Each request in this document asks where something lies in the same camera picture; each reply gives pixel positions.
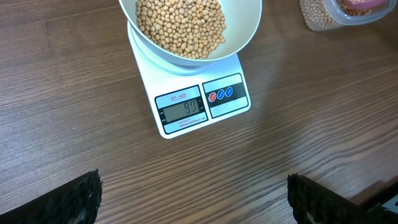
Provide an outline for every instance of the white scale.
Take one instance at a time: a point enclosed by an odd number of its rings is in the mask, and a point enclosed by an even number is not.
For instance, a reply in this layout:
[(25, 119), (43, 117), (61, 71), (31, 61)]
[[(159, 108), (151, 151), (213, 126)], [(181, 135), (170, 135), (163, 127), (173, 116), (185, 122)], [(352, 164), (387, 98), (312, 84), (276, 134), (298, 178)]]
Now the white scale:
[(246, 112), (251, 107), (238, 55), (205, 67), (172, 64), (127, 31), (160, 135), (175, 138)]

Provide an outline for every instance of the food container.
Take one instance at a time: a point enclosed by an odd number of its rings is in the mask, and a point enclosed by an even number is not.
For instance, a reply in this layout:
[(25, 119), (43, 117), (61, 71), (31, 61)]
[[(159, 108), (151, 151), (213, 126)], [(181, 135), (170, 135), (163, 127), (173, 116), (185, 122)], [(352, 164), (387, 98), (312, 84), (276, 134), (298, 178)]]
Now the food container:
[(348, 15), (342, 10), (340, 4), (342, 4), (342, 0), (300, 0), (305, 23), (313, 31), (356, 26), (376, 21), (391, 12), (396, 6), (397, 0), (386, 1), (362, 16)]
[(120, 5), (138, 37), (148, 49), (168, 62), (184, 66), (200, 66), (224, 59), (245, 47), (253, 38), (261, 19), (262, 0), (218, 0), (225, 16), (226, 29), (223, 32), (225, 43), (209, 54), (206, 59), (190, 59), (175, 55), (143, 34), (137, 25), (136, 0), (119, 0)]

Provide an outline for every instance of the scale display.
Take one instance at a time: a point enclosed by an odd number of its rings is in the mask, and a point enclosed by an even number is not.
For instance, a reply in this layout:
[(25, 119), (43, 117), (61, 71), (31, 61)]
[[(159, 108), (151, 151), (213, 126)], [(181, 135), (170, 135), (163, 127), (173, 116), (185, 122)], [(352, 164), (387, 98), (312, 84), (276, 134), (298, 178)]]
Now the scale display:
[(166, 121), (171, 123), (186, 116), (195, 115), (200, 112), (197, 99), (186, 101), (168, 108), (163, 109)]

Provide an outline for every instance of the bowl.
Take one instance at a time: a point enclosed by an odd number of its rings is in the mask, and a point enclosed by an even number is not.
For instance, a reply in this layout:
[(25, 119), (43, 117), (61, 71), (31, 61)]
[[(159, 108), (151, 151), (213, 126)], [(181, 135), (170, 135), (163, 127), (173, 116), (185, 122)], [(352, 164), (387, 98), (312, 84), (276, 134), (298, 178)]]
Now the bowl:
[(139, 30), (136, 16), (137, 0), (119, 0), (119, 2), (132, 28), (139, 34), (138, 38), (148, 49), (168, 62), (184, 66), (213, 63), (238, 53), (256, 33), (262, 11), (262, 0), (218, 0), (225, 16), (226, 29), (222, 33), (225, 43), (220, 44), (206, 59), (190, 59), (164, 50)]

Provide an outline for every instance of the brown tabletop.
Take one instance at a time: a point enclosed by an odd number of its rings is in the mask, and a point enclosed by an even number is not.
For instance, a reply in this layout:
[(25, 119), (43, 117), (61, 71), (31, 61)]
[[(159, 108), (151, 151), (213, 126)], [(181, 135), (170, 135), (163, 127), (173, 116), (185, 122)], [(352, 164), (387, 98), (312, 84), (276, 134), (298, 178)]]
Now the brown tabletop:
[(2, 0), (0, 213), (99, 169), (97, 223), (294, 223), (288, 174), (355, 203), (398, 175), (398, 10), (315, 33), (264, 1), (239, 58), (251, 110), (166, 140), (117, 1)]

